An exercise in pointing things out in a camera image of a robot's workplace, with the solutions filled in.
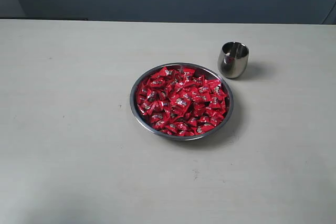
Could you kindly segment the small steel cup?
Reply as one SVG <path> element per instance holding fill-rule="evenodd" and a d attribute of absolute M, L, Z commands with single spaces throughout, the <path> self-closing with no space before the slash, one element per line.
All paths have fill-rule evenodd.
<path fill-rule="evenodd" d="M 218 70 L 226 78 L 238 78 L 247 67 L 248 57 L 249 49 L 245 44 L 236 41 L 227 42 L 222 46 L 218 56 Z"/>

